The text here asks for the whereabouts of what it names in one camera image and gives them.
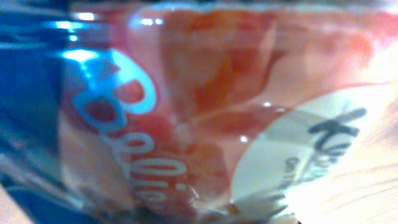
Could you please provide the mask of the blue tissue multipack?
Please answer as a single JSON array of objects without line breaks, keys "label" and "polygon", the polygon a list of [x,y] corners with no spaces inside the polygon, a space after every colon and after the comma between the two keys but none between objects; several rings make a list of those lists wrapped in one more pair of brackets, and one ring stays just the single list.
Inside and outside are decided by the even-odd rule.
[{"label": "blue tissue multipack", "polygon": [[294,217],[396,96],[396,1],[1,2],[1,186],[36,223]]}]

